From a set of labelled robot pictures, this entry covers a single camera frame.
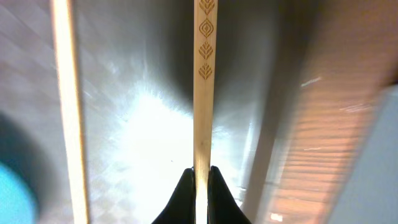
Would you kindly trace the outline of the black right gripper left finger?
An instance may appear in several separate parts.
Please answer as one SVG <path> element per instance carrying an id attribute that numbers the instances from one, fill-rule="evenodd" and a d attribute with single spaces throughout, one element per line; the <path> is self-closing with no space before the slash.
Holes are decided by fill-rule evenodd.
<path id="1" fill-rule="evenodd" d="M 152 224 L 194 224 L 195 223 L 195 173 L 185 169 L 167 205 Z"/>

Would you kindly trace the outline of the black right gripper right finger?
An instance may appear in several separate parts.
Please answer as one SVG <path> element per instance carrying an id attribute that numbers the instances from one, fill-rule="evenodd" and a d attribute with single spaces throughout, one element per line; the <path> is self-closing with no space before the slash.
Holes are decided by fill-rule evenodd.
<path id="1" fill-rule="evenodd" d="M 236 204 L 217 166 L 211 166 L 208 175 L 208 223 L 251 224 Z"/>

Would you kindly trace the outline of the light blue bowl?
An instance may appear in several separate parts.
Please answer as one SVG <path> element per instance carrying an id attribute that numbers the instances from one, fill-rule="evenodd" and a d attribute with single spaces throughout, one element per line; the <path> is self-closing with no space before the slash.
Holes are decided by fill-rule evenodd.
<path id="1" fill-rule="evenodd" d="M 39 206 L 33 191 L 1 163 L 1 224 L 36 224 Z"/>

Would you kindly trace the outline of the wooden chopstick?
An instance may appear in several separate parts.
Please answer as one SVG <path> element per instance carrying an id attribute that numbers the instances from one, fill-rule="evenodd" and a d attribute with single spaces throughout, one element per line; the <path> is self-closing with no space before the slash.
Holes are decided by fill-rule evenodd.
<path id="1" fill-rule="evenodd" d="M 194 0 L 193 166 L 195 223 L 208 223 L 218 0 Z"/>
<path id="2" fill-rule="evenodd" d="M 53 44 L 74 223 L 90 223 L 73 1 L 51 0 Z"/>

